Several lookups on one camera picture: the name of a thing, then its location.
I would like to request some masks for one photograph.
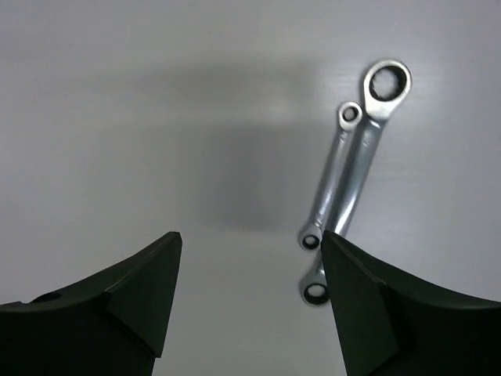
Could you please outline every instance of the small wrench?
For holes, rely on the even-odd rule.
[[[387,97],[379,96],[374,89],[373,80],[381,71],[391,72],[397,80],[395,91]],[[340,193],[337,194],[341,196],[339,205],[332,207],[330,211],[326,223],[327,230],[346,237],[384,126],[407,97],[411,86],[409,68],[397,60],[381,60],[366,72],[362,82],[364,116],[358,127],[359,134],[353,142],[353,151],[350,151],[350,155],[353,153],[353,156],[348,156],[346,160],[350,164],[346,166],[346,180],[338,188]],[[301,297],[310,306],[321,306],[329,301],[320,252],[312,268],[301,279],[299,289]]]
[[[355,130],[361,120],[362,108],[355,102],[345,102],[337,110],[337,127],[313,207],[308,221],[297,235],[298,243],[306,251],[314,251],[320,246],[336,192],[339,191],[337,188],[344,173]]]

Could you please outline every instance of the wrench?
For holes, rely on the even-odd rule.
[[[374,78],[382,71],[391,72],[397,80],[392,94],[379,96],[374,89]],[[409,94],[412,77],[403,63],[397,60],[381,60],[375,63],[362,81],[364,116],[358,127],[356,140],[353,142],[353,156],[348,156],[347,177],[339,187],[341,198],[339,205],[332,208],[326,223],[326,229],[346,237],[348,227],[359,202],[364,182],[369,173],[372,159],[377,150],[384,126],[391,115]],[[321,306],[329,301],[322,255],[318,252],[312,268],[299,283],[301,297],[309,306]]]
[[[337,110],[337,127],[312,210],[308,221],[297,235],[297,242],[306,251],[314,251],[320,246],[329,213],[339,191],[338,186],[344,173],[355,130],[361,120],[362,108],[355,102],[345,102]]]

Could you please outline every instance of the ratcheting wrench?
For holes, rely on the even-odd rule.
[[[379,96],[374,89],[374,78],[382,71],[389,71],[397,81],[393,93],[385,97]],[[362,82],[363,119],[345,161],[349,164],[345,167],[346,178],[335,193],[339,200],[331,207],[326,230],[346,236],[384,126],[407,97],[411,86],[409,68],[397,60],[381,60],[366,72]],[[329,301],[320,252],[313,267],[299,283],[299,288],[303,300],[310,306],[321,306]]]
[[[308,221],[299,232],[297,241],[306,251],[320,246],[327,219],[333,207],[339,185],[347,165],[348,152],[353,143],[355,130],[362,120],[362,108],[355,102],[345,102],[337,111],[337,127],[322,178],[316,192]]]

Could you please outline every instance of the double box-end wrench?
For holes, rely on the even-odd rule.
[[[384,71],[391,73],[396,80],[395,89],[388,96],[378,95],[374,88],[374,78]],[[411,86],[409,69],[397,60],[381,60],[366,72],[362,81],[361,119],[353,124],[354,132],[349,143],[334,140],[312,212],[298,236],[303,249],[319,248],[324,230],[346,237],[384,126],[407,97]],[[338,111],[340,118],[343,118],[342,108]],[[319,251],[313,267],[301,279],[299,289],[301,297],[310,306],[321,306],[329,301]]]

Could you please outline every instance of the wrench hole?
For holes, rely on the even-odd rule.
[[[343,111],[344,121],[354,121],[359,115],[359,110],[356,107],[346,107]]]
[[[309,249],[310,251],[316,249],[320,245],[320,239],[315,235],[306,235],[303,238],[303,247]]]
[[[407,76],[400,67],[388,66],[379,69],[370,79],[370,95],[380,102],[390,102],[405,90]]]
[[[310,284],[303,292],[306,302],[313,306],[322,306],[329,301],[327,286],[323,284]]]

